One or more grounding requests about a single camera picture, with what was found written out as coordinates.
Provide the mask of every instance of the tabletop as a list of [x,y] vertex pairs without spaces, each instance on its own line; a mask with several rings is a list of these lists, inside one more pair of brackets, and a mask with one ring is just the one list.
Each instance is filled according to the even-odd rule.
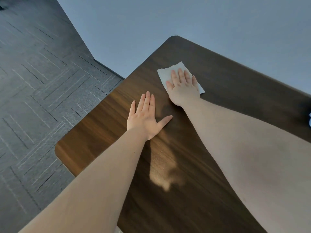
[[230,187],[157,69],[182,61],[201,98],[311,142],[311,97],[179,36],[170,37],[56,145],[77,176],[125,131],[133,100],[149,90],[156,119],[173,119],[146,142],[118,226],[136,232],[265,232]]

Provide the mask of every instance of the hand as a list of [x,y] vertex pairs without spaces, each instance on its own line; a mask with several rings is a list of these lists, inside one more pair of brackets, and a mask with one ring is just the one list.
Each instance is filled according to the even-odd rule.
[[146,133],[146,140],[150,140],[157,135],[161,129],[173,118],[172,115],[165,117],[160,122],[155,119],[156,106],[155,97],[148,91],[142,94],[135,113],[135,101],[132,102],[130,114],[127,119],[127,130],[141,127]]
[[184,106],[185,103],[192,99],[200,98],[198,82],[195,76],[190,78],[189,72],[184,72],[181,68],[178,69],[178,75],[175,70],[172,70],[171,77],[173,84],[170,81],[166,81],[169,98],[178,106]]

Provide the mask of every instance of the hand on tissue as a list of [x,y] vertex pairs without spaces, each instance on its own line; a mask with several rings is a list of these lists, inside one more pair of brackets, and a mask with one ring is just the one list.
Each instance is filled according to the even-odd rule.
[[178,73],[172,70],[171,78],[173,83],[166,81],[166,86],[169,98],[175,105],[182,107],[188,101],[200,98],[199,84],[195,76],[190,78],[188,70],[179,68]]

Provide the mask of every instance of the wood grain surface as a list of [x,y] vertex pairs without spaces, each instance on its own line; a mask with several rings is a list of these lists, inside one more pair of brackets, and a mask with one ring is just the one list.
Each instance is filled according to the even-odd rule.
[[170,37],[56,145],[77,176],[125,131],[131,102],[149,90],[156,118],[172,121],[146,142],[118,226],[124,233],[265,232],[242,204],[157,69],[182,61],[201,98],[250,115],[311,142],[311,98],[178,36]]

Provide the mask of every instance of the left arm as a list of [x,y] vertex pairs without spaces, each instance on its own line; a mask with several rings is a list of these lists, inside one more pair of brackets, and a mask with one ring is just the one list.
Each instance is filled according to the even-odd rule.
[[131,105],[127,132],[97,157],[20,233],[113,232],[145,141],[170,120],[155,120],[155,98]]

